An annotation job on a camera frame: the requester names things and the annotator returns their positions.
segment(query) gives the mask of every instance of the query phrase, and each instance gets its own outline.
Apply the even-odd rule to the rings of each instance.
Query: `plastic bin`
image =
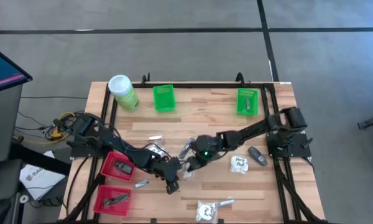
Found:
[[[115,162],[117,161],[123,162],[131,166],[132,167],[131,174],[126,174],[118,170],[114,166]],[[132,177],[134,176],[135,170],[136,170],[135,165],[132,162],[130,162],[127,156],[125,156],[124,154],[118,153],[118,152],[109,152],[108,156],[105,159],[104,166],[102,167],[101,174],[108,176],[108,177],[114,177],[114,178],[130,181],[132,180]]]
[[[94,204],[94,212],[98,213],[105,213],[110,215],[120,215],[126,216],[127,212],[130,209],[130,202],[131,202],[131,189],[124,189],[120,187],[113,187],[108,185],[101,185],[99,186],[97,198]],[[107,207],[104,206],[104,200],[116,197],[118,195],[129,193],[130,196],[127,200],[119,203],[115,203],[113,205],[109,205]]]
[[[173,85],[154,87],[155,110],[158,112],[173,111],[175,109]]]
[[[245,88],[237,89],[237,113],[239,115],[254,116],[259,113],[259,94],[257,90],[249,90]],[[247,102],[250,104],[250,109],[247,109]]]

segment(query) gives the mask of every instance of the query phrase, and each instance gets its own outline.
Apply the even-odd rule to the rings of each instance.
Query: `small bag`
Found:
[[[212,223],[218,222],[218,205],[216,202],[202,202],[198,201],[198,209],[196,209],[197,223]]]
[[[157,144],[157,142],[150,143],[145,146],[146,149],[151,150],[152,152],[156,152],[159,154],[161,157],[166,155],[166,149],[163,148],[161,145]]]
[[[233,155],[231,157],[231,172],[245,174],[249,170],[249,163],[246,157]]]

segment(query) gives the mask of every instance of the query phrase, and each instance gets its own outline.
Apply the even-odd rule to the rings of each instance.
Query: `silver object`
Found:
[[[139,182],[138,184],[134,184],[134,188],[139,188],[139,187],[143,187],[145,185],[149,184],[149,180],[148,179],[145,179],[141,182]]]
[[[28,195],[22,195],[20,198],[19,198],[19,202],[20,203],[27,203],[29,201],[29,196]]]
[[[163,140],[163,136],[149,136],[148,141]]]
[[[245,104],[246,104],[246,109],[247,109],[247,110],[250,110],[250,101],[249,101],[249,99],[245,98],[245,99],[244,99],[244,102],[245,102]]]
[[[128,200],[130,198],[129,193],[121,194],[112,198],[108,198],[104,200],[104,207],[108,207],[110,205],[114,205],[119,202],[123,202],[125,200]]]
[[[195,141],[196,140],[194,138],[189,137],[188,141],[186,142],[186,144],[182,148],[180,155],[178,155],[178,158],[183,159],[186,156],[186,154],[188,153],[189,149],[191,148],[191,144]]]
[[[229,205],[231,203],[234,203],[235,200],[231,199],[231,200],[226,200],[226,201],[222,201],[222,202],[218,202],[218,206],[221,207],[221,206],[224,206],[224,205]]]

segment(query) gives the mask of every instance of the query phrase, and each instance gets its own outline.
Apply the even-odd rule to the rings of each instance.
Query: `small tool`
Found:
[[[132,167],[123,162],[116,161],[114,163],[114,166],[116,167],[117,170],[125,174],[131,174],[132,172]]]
[[[137,184],[134,184],[134,188],[139,188],[139,187],[143,187],[145,185],[149,184],[149,180],[148,179],[145,179]]]
[[[119,202],[123,202],[125,200],[128,200],[130,198],[129,193],[121,194],[112,198],[108,198],[104,200],[104,207],[108,207],[110,205],[114,205]]]
[[[150,136],[147,138],[148,141],[163,140],[163,136]]]
[[[261,154],[261,152],[256,149],[255,147],[250,147],[249,148],[249,155],[255,160],[257,161],[259,164],[263,165],[263,166],[266,166],[268,165],[268,162],[267,160],[265,159],[265,157]]]
[[[250,110],[250,101],[249,99],[245,98],[244,103],[246,104],[246,110]]]
[[[229,204],[232,204],[234,202],[235,202],[234,199],[218,202],[218,207],[221,207],[221,206],[224,206],[224,205],[229,205]]]

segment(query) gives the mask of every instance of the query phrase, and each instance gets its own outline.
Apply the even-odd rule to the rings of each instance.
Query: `wooden table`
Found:
[[[297,105],[290,83],[274,83],[274,85],[280,110]],[[105,88],[106,82],[91,84],[86,112],[97,116],[101,114]],[[233,129],[239,130],[264,119],[261,96],[259,96],[259,115],[253,117],[236,115],[236,88],[175,88],[177,108],[168,113],[155,111],[151,88],[136,88],[136,93],[140,99],[138,110],[127,113],[118,108],[116,128],[125,140],[139,147],[147,144],[148,136],[163,134],[166,139],[164,146],[172,156],[179,154],[188,137],[197,137],[200,134],[214,135],[219,131]],[[269,93],[267,95],[270,111],[272,111],[270,95]],[[111,102],[112,96],[109,99],[106,123],[109,121]],[[262,167],[250,159],[249,171],[246,174],[230,172],[231,156],[234,153],[248,156],[249,146],[255,146],[263,153],[269,163],[268,166]],[[82,160],[76,159],[72,162],[69,180],[72,180]],[[325,218],[312,167],[306,161],[297,158],[292,159],[291,165],[296,190],[300,197],[317,217]],[[91,159],[88,159],[76,177],[71,193],[70,210],[85,193],[90,166]],[[149,223],[151,218],[157,218],[160,223],[194,222],[198,200],[216,202],[229,198],[235,199],[235,202],[219,209],[219,218],[223,218],[225,223],[283,222],[274,165],[268,155],[264,135],[246,141],[236,151],[196,170],[192,177],[180,180],[180,189],[171,195],[166,193],[164,181],[141,170],[136,170],[132,182],[106,178],[105,184],[132,189],[132,185],[142,179],[150,179],[151,183],[133,191],[128,215],[119,217],[101,214],[100,223]],[[65,192],[65,201],[69,185],[70,181]],[[286,196],[290,218],[294,218],[290,196],[288,193]],[[88,218],[93,217],[92,208],[95,198],[96,194],[91,198]],[[65,216],[65,209],[62,208],[60,218]]]

